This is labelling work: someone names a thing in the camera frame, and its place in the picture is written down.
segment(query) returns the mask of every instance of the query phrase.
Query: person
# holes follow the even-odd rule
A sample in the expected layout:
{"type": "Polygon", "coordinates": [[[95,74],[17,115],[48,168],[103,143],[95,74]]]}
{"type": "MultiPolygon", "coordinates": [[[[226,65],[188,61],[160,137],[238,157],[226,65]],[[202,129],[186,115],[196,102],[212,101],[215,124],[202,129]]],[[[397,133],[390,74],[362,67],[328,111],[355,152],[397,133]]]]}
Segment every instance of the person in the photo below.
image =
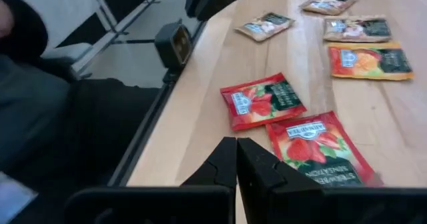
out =
{"type": "Polygon", "coordinates": [[[0,171],[39,194],[22,223],[58,220],[70,194],[106,184],[158,92],[52,75],[47,40],[26,2],[0,0],[0,171]]]}

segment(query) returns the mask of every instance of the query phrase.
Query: yellow tea packet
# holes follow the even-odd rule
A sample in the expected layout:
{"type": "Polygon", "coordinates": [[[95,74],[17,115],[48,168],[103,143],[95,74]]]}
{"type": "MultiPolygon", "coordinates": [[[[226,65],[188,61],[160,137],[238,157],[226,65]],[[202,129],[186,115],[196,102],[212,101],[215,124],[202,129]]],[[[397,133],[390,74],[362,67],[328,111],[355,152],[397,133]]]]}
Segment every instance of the yellow tea packet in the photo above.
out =
{"type": "Polygon", "coordinates": [[[267,13],[261,17],[255,18],[249,23],[237,27],[236,30],[251,37],[255,41],[264,41],[273,35],[289,28],[293,19],[278,15],[276,13],[267,13]]]}
{"type": "Polygon", "coordinates": [[[308,0],[300,5],[300,7],[305,11],[325,15],[339,15],[355,2],[357,0],[308,0]]]}
{"type": "Polygon", "coordinates": [[[413,79],[399,43],[330,43],[332,75],[361,79],[413,79]]]}
{"type": "Polygon", "coordinates": [[[392,38],[384,15],[325,17],[324,30],[327,41],[375,43],[392,38]]]}

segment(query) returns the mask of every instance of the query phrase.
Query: orange tea packet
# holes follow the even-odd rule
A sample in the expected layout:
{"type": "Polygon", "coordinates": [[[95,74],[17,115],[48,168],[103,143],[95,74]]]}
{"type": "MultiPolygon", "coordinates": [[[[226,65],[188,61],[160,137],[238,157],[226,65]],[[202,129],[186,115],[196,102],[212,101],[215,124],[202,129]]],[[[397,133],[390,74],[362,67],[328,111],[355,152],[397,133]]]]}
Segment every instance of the orange tea packet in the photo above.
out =
{"type": "Polygon", "coordinates": [[[333,111],[266,125],[277,157],[327,187],[381,186],[333,111]]]}
{"type": "Polygon", "coordinates": [[[234,131],[296,117],[307,111],[283,74],[221,89],[234,131]]]}
{"type": "Polygon", "coordinates": [[[328,49],[334,77],[395,81],[414,78],[399,43],[330,43],[328,49]]]}
{"type": "Polygon", "coordinates": [[[325,17],[324,30],[327,41],[375,43],[392,38],[384,15],[325,17]]]}
{"type": "Polygon", "coordinates": [[[308,0],[300,7],[304,11],[312,11],[325,15],[339,15],[357,0],[308,0]]]}
{"type": "Polygon", "coordinates": [[[294,23],[294,20],[290,18],[275,13],[267,13],[241,27],[235,28],[235,30],[251,37],[255,41],[264,41],[288,29],[292,23],[294,23]]]}

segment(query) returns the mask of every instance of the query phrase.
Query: white wall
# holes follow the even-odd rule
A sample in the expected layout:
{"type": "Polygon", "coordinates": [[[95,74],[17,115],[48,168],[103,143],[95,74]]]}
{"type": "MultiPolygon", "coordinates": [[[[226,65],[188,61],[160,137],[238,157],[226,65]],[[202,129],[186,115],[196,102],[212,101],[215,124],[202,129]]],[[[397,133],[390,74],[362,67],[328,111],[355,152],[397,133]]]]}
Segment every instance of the white wall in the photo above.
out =
{"type": "Polygon", "coordinates": [[[44,20],[48,49],[57,46],[98,8],[96,0],[25,0],[44,20]]]}

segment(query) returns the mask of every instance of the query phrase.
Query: wooden tabletop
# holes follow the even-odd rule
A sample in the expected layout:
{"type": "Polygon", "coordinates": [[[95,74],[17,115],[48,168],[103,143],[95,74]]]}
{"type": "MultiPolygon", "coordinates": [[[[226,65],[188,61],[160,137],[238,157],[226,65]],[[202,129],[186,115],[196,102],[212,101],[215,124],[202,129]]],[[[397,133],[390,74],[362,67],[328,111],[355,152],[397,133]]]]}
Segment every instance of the wooden tabletop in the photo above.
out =
{"type": "MultiPolygon", "coordinates": [[[[413,81],[337,79],[330,75],[322,16],[306,0],[239,0],[207,24],[129,180],[129,186],[179,185],[224,136],[251,137],[271,150],[264,127],[234,133],[220,88],[282,72],[307,107],[334,110],[348,135],[389,186],[427,184],[427,0],[359,0],[343,15],[388,17],[415,72],[413,81]],[[233,28],[273,11],[294,26],[255,43],[233,28]]],[[[245,223],[238,195],[238,223],[245,223]]]]}

